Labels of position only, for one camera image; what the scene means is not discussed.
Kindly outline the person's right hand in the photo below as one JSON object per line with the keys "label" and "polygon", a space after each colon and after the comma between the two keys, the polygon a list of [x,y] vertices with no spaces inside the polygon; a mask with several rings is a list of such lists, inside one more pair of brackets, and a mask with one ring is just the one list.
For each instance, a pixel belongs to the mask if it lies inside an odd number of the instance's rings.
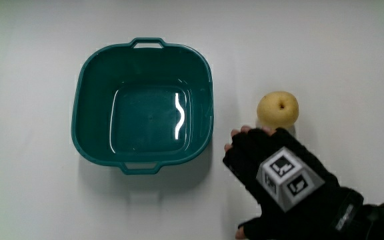
{"label": "person's right hand", "polygon": [[256,199],[261,216],[236,239],[366,239],[363,196],[342,187],[286,129],[232,131],[223,163]]}

